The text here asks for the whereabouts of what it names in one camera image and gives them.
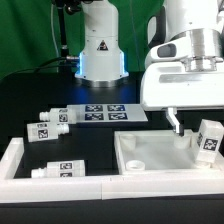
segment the white container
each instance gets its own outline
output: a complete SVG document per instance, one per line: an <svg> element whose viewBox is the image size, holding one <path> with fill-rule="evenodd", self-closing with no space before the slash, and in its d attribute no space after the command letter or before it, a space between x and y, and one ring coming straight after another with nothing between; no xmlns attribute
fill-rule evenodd
<svg viewBox="0 0 224 224"><path fill-rule="evenodd" d="M27 124L27 133L29 142L58 139L58 135L69 133L69 126L51 122Z"/></svg>
<svg viewBox="0 0 224 224"><path fill-rule="evenodd" d="M50 112L41 112L39 117L41 121L76 124L76 111L71 108L52 108Z"/></svg>
<svg viewBox="0 0 224 224"><path fill-rule="evenodd" d="M224 127L220 122L202 120L197 139L196 161L214 163L223 134Z"/></svg>
<svg viewBox="0 0 224 224"><path fill-rule="evenodd" d="M31 176L32 178L83 177L85 176L84 160L49 162L44 169L32 170Z"/></svg>
<svg viewBox="0 0 224 224"><path fill-rule="evenodd" d="M134 132L137 144L136 150L133 152L122 149L120 134L124 133L115 132L115 149L118 156L119 172L122 174L122 171L124 171L124 175L75 178L14 178L24 154L24 143L22 138L13 138L0 161L0 203L154 198L184 195L203 195L204 197L205 195L224 194L224 158L220 153L218 153L211 168L201 169L191 166L194 163L194 158L193 156L191 158L190 151L194 148L183 150L183 153L180 153L182 151L180 149L175 150L173 131ZM197 133L192 133L192 138L196 141ZM159 148L155 149L154 146L151 148L151 143L154 146L157 146L158 143ZM157 155L153 153L153 156L151 150L159 150L161 153L158 152ZM175 167L170 167L169 164L164 167L164 163L159 163L156 160L159 159L160 154L163 155L164 153L163 159L170 160L170 165L173 162L176 163L178 165L177 169L169 170ZM135 172L126 169L126 162L131 160L143 161L144 158L146 158L144 171L138 170ZM184 168L183 164L187 165L185 160L188 158L190 159L190 166L187 166L188 168L185 166L187 170L181 169Z"/></svg>
<svg viewBox="0 0 224 224"><path fill-rule="evenodd" d="M128 171L143 171L145 170L145 163L139 160L130 160L126 163L126 169Z"/></svg>

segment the black table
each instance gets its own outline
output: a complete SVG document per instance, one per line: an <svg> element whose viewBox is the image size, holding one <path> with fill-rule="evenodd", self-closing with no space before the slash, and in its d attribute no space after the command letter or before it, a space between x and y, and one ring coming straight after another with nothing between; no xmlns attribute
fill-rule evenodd
<svg viewBox="0 0 224 224"><path fill-rule="evenodd" d="M147 123L77 124L58 140L28 144L26 124L39 112L68 104L139 103L141 74L131 74L113 88L89 88L59 74L16 74L0 84L0 152L12 137L24 137L25 153L15 178L49 161L85 159L87 175L118 174L114 131L171 129L163 112L147 113ZM196 130L201 119L224 120L223 111L179 113L185 128ZM221 223L224 196L185 196L108 201L0 204L1 223Z"/></svg>

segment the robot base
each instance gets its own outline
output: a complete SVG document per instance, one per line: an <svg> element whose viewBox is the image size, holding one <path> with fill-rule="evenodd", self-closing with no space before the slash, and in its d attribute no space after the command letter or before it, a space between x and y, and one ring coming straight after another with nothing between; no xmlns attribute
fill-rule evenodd
<svg viewBox="0 0 224 224"><path fill-rule="evenodd" d="M79 83L79 84L82 84L82 85L86 85L86 86L90 86L90 87L114 87L114 86L118 86L118 85L121 85L123 83L126 83L129 78L128 76L126 77L123 77L123 78L120 78L120 79L117 79L117 80L111 80L111 81L92 81L92 80L87 80L87 79L84 79L84 78L79 78L79 77L75 77L76 79L76 82Z"/></svg>

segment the white tray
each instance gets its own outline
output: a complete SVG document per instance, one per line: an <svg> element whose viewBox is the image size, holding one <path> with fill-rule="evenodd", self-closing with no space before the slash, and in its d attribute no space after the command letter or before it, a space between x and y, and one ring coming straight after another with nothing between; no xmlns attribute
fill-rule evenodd
<svg viewBox="0 0 224 224"><path fill-rule="evenodd" d="M119 173L150 174L152 172L212 172L219 170L224 158L219 153L217 161L209 168L195 164L198 152L197 133L185 131L184 137L173 131L124 131L115 133L115 150ZM176 146L175 141L184 141Z"/></svg>
<svg viewBox="0 0 224 224"><path fill-rule="evenodd" d="M141 157L137 152L125 154L119 140L124 133L115 133L119 171L123 174L94 177L14 179L24 153L24 143L22 138L13 138L0 162L0 203L224 194L224 159L220 154L211 169L197 169L192 166L191 152L177 152L172 147L169 150L172 132L166 131L134 132L136 149L141 149L144 154ZM159 153L156 154L156 148L150 150L148 146L159 139L164 140L166 147L153 143L158 147ZM129 159L143 160L146 170L125 170L125 162Z"/></svg>

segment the warning label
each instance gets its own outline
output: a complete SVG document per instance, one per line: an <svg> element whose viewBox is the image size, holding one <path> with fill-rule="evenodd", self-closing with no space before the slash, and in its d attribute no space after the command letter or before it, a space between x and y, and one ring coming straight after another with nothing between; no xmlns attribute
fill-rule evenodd
<svg viewBox="0 0 224 224"><path fill-rule="evenodd" d="M108 47L104 40L100 43L100 46L97 48L98 51L108 51Z"/></svg>

